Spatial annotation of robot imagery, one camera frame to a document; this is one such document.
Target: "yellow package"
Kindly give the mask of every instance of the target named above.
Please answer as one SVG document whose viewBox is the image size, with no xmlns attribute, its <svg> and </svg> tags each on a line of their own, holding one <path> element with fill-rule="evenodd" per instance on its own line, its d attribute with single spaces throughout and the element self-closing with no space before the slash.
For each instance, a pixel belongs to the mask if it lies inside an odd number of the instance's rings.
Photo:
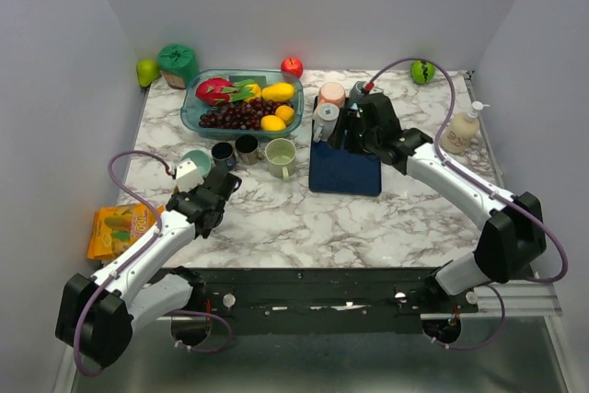
<svg viewBox="0 0 589 393">
<path fill-rule="evenodd" d="M 157 208 L 164 212 L 164 206 Z M 87 256 L 114 260 L 149 230 L 156 217 L 142 204 L 103 207 L 94 214 L 94 228 Z"/>
</svg>

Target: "watermelon ball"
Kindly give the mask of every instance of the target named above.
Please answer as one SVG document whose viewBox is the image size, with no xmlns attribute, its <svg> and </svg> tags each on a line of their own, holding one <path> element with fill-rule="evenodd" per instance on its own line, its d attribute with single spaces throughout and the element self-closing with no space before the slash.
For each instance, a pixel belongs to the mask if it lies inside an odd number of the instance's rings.
<svg viewBox="0 0 589 393">
<path fill-rule="evenodd" d="M 433 79 L 435 68 L 429 62 L 416 60 L 411 65 L 411 78 L 418 85 L 425 85 Z"/>
</svg>

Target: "marble table top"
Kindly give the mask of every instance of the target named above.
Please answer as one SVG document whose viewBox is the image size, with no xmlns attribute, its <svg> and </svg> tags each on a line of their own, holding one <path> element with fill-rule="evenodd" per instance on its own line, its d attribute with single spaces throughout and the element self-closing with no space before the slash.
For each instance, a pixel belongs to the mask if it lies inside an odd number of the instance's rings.
<svg viewBox="0 0 589 393">
<path fill-rule="evenodd" d="M 341 83 L 346 90 L 369 71 L 306 71 L 303 122 L 291 139 L 297 147 L 297 171 L 283 182 L 263 162 L 238 164 L 243 184 L 225 207 L 225 217 L 204 240 L 198 238 L 172 257 L 167 267 L 424 267 L 440 266 L 474 249 L 477 228 L 456 207 L 419 181 L 394 168 L 382 167 L 378 197 L 313 193 L 308 188 L 311 110 L 321 85 Z M 456 111 L 470 102 L 462 73 L 451 73 L 456 85 Z M 405 71 L 385 73 L 377 82 L 391 97 L 404 128 L 416 126 L 429 135 L 442 123 L 449 88 L 436 74 L 426 86 L 413 84 Z M 159 78 L 146 98 L 135 149 L 177 162 L 189 150 L 208 150 L 216 143 L 187 130 L 179 109 L 185 91 Z M 478 134 L 458 161 L 495 182 L 485 144 Z M 155 161 L 135 156 L 126 184 L 155 204 L 167 202 L 172 179 Z M 132 200 L 126 195 L 119 203 Z"/>
</svg>

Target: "lotion bottle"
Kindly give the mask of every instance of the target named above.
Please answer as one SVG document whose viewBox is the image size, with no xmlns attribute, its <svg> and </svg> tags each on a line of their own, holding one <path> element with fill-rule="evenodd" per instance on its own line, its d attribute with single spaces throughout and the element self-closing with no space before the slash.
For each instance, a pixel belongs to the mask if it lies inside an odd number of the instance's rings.
<svg viewBox="0 0 589 393">
<path fill-rule="evenodd" d="M 480 128 L 479 112 L 489 105 L 473 101 L 469 112 L 460 112 L 442 134 L 440 146 L 450 154 L 462 154 Z"/>
</svg>

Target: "snack bag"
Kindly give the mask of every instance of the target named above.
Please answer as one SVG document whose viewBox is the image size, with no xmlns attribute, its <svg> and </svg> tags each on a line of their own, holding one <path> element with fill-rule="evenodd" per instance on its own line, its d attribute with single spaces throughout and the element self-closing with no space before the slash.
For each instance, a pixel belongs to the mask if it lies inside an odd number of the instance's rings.
<svg viewBox="0 0 589 393">
<path fill-rule="evenodd" d="M 164 206 L 157 208 L 161 214 Z M 87 257 L 114 260 L 149 230 L 156 217 L 142 204 L 103 207 L 94 215 Z"/>
</svg>

